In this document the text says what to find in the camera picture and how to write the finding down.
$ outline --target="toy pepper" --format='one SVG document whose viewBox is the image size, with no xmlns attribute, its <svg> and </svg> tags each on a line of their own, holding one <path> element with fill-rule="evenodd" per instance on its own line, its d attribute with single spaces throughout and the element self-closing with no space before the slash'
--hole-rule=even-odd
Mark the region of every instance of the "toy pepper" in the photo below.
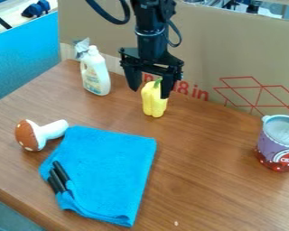
<svg viewBox="0 0 289 231">
<path fill-rule="evenodd" d="M 161 81 L 162 78 L 150 81 L 141 90 L 143 110 L 147 116 L 161 117 L 166 110 L 168 98 L 161 98 Z"/>
</svg>

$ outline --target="cardboard box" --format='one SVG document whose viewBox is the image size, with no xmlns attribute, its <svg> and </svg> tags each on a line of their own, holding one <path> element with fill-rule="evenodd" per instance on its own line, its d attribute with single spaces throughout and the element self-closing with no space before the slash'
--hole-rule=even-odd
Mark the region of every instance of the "cardboard box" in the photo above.
<svg viewBox="0 0 289 231">
<path fill-rule="evenodd" d="M 119 3 L 104 1 L 103 7 L 122 14 Z M 73 40 L 90 37 L 109 69 L 122 74 L 117 49 L 136 46 L 134 17 L 118 26 L 84 1 L 59 0 L 59 8 L 63 55 L 73 53 Z M 182 2 L 176 11 L 183 43 L 170 52 L 185 61 L 178 92 L 253 115 L 289 115 L 289 21 Z"/>
</svg>

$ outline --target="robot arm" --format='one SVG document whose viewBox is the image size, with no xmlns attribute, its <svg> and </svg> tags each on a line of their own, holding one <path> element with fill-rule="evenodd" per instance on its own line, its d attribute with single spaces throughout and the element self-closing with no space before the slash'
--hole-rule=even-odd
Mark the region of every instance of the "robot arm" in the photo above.
<svg viewBox="0 0 289 231">
<path fill-rule="evenodd" d="M 87 3 L 101 16 L 114 24 L 124 24 L 130 19 L 130 9 L 126 0 L 119 0 L 125 19 L 118 20 L 105 12 L 95 0 Z M 142 82 L 142 72 L 162 76 L 161 97 L 167 98 L 177 80 L 182 79 L 184 62 L 168 52 L 168 45 L 177 47 L 182 42 L 178 28 L 171 21 L 175 14 L 176 3 L 173 0 L 131 0 L 136 26 L 138 48 L 121 48 L 121 66 L 128 86 L 137 91 Z M 179 42 L 169 41 L 169 27 L 179 36 Z"/>
</svg>

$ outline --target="wooden table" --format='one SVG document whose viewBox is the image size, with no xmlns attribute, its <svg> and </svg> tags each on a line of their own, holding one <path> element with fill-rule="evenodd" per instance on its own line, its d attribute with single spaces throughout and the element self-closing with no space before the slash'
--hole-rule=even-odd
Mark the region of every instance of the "wooden table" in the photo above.
<svg viewBox="0 0 289 231">
<path fill-rule="evenodd" d="M 14 127 L 23 118 L 155 137 L 158 152 L 132 230 L 287 230 L 289 173 L 270 171 L 252 151 L 258 117 L 172 93 L 164 117 L 142 112 L 139 92 L 112 75 L 112 92 L 81 86 L 79 64 L 64 61 L 0 101 L 0 200 L 48 230 L 126 230 L 60 211 L 37 168 L 42 152 L 22 150 Z"/>
</svg>

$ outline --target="floor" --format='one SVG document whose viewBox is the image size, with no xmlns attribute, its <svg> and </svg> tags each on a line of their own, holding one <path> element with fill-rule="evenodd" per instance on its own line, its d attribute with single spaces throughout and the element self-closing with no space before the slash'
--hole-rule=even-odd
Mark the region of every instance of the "floor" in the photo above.
<svg viewBox="0 0 289 231">
<path fill-rule="evenodd" d="M 31 220 L 0 202 L 0 228 L 4 231 L 43 231 Z"/>
<path fill-rule="evenodd" d="M 47 0 L 51 5 L 51 12 L 58 9 L 57 0 Z M 0 17 L 3 18 L 12 27 L 31 21 L 33 18 L 22 17 L 21 13 L 30 4 L 36 4 L 38 0 L 8 0 L 0 3 Z M 0 32 L 5 28 L 0 24 Z"/>
</svg>

